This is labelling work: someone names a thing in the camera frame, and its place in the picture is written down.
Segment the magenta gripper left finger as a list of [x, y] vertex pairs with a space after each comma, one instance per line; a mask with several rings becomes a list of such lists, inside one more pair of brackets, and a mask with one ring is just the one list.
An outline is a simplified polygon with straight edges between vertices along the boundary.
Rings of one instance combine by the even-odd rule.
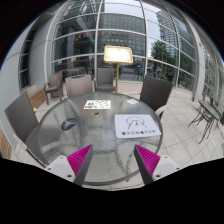
[[45, 170], [82, 186], [93, 157], [93, 145], [88, 145], [69, 156], [59, 156]]

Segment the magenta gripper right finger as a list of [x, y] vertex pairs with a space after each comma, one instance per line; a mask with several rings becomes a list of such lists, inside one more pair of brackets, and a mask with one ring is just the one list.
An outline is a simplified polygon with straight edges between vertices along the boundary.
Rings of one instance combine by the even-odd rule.
[[139, 145], [134, 146], [134, 156], [145, 185], [180, 170], [169, 156], [159, 156]]

